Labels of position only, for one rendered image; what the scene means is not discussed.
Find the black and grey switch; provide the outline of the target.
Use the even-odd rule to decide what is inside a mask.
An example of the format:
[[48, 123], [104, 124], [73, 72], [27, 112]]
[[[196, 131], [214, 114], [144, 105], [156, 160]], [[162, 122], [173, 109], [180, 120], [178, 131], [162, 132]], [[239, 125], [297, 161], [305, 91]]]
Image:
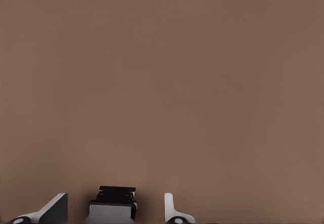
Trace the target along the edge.
[[100, 186], [85, 224], [134, 224], [137, 205], [135, 187]]

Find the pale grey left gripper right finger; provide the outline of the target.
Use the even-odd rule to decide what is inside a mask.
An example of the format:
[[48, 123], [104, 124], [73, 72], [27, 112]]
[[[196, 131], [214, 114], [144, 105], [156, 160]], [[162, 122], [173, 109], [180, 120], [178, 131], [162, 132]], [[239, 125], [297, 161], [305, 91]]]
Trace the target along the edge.
[[195, 224], [193, 216], [175, 209], [172, 193], [165, 193], [164, 203], [164, 221], [166, 224]]

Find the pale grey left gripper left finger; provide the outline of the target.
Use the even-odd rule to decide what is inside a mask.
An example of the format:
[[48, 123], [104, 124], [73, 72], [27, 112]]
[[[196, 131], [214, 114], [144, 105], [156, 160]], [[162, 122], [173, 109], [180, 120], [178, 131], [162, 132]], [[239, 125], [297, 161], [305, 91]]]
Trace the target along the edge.
[[39, 211], [23, 214], [5, 224], [64, 224], [68, 218], [68, 194], [59, 193]]

